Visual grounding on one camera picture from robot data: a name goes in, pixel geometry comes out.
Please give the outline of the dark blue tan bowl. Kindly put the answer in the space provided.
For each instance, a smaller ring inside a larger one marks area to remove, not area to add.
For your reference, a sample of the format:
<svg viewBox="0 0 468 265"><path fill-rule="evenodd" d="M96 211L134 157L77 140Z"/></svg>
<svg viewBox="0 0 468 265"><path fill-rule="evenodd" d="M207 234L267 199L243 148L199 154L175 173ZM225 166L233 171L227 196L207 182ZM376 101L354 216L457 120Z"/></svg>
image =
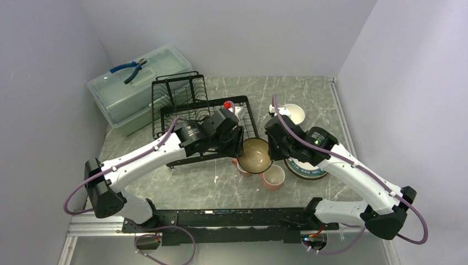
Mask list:
<svg viewBox="0 0 468 265"><path fill-rule="evenodd" d="M244 171L251 174L263 173L273 164L273 160L269 156L269 145L261 138L244 140L237 161Z"/></svg>

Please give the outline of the black wire dish rack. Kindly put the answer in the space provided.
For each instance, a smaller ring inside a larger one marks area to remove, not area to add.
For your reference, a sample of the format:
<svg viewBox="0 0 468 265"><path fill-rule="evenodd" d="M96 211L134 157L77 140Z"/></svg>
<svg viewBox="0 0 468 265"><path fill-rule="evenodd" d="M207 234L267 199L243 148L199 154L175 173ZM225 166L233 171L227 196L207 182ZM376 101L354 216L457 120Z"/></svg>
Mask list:
<svg viewBox="0 0 468 265"><path fill-rule="evenodd" d="M252 109L247 96L233 96L209 99L205 78L197 71L158 76L152 82L152 135L154 139L163 136L176 117L203 120L220 108L224 102L232 101L239 116L239 125L244 128L243 138L258 137Z"/></svg>

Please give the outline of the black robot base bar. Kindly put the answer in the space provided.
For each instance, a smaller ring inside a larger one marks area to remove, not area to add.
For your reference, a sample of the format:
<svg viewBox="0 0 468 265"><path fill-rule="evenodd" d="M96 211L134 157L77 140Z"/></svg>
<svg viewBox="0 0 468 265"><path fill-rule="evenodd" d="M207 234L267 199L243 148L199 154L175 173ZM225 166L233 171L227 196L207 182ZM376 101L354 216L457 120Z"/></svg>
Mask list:
<svg viewBox="0 0 468 265"><path fill-rule="evenodd" d="M161 228L162 246L178 246L192 242L300 243L309 232L339 229L336 222L324 224L303 207L158 210L156 214L152 226L139 227L125 218L121 230L124 234L142 234Z"/></svg>

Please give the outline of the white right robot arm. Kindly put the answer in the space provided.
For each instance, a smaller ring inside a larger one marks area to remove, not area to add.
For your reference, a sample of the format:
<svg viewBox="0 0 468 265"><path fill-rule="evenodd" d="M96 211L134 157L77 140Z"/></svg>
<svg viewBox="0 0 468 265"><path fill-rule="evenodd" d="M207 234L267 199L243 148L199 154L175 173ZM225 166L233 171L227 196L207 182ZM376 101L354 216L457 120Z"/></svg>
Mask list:
<svg viewBox="0 0 468 265"><path fill-rule="evenodd" d="M343 223L363 226L375 236L394 239L402 229L409 207L417 192L410 186L399 187L361 164L338 139L325 129L314 126L303 131L289 117L271 118L264 127L269 154L274 160L294 158L330 173L362 198L357 202L333 202L313 198L304 214L307 227Z"/></svg>

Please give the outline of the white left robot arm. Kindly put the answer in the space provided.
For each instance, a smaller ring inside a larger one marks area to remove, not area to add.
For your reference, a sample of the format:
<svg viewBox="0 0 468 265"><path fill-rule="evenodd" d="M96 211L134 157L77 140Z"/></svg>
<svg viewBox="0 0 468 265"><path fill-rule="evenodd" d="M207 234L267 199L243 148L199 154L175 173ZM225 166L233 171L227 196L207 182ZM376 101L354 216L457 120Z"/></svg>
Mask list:
<svg viewBox="0 0 468 265"><path fill-rule="evenodd" d="M220 108L201 120L174 118L157 140L121 157L86 163L85 189L96 218L122 216L143 231L153 231L159 222L154 203L126 191L140 177L169 163L206 152L235 157L242 148L242 107Z"/></svg>

